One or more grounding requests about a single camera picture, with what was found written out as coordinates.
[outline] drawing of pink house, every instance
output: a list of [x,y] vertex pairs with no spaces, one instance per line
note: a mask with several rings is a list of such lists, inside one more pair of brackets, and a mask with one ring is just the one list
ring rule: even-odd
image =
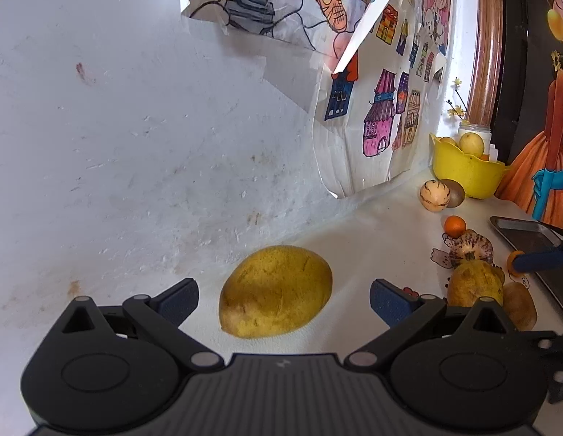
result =
[[395,74],[382,69],[382,74],[374,90],[374,103],[364,118],[364,138],[362,153],[366,157],[378,156],[390,144],[393,130]]

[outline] orange shoe drawing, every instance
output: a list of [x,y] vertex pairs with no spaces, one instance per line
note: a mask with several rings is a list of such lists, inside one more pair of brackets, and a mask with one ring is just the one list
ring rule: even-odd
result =
[[336,32],[346,30],[347,16],[342,0],[316,0],[330,28]]

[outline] ribbed gray panel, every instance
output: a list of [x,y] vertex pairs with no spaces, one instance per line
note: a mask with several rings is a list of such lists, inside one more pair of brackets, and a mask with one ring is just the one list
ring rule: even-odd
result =
[[[400,408],[378,377],[333,355],[237,355],[191,378],[163,415],[122,436],[451,436]],[[531,428],[504,436],[537,436]],[[39,429],[37,436],[57,436]]]

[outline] blue gripper pad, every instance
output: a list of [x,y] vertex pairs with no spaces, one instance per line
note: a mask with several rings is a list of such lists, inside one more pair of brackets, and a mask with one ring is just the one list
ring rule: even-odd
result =
[[390,327],[400,323],[422,302],[384,278],[377,278],[370,286],[370,307]]

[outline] drawing of orange house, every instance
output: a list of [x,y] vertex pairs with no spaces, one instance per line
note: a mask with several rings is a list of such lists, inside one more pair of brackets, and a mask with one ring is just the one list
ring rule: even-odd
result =
[[382,12],[382,18],[376,30],[376,37],[391,45],[393,43],[394,31],[397,28],[397,22],[398,11],[392,5],[387,5]]

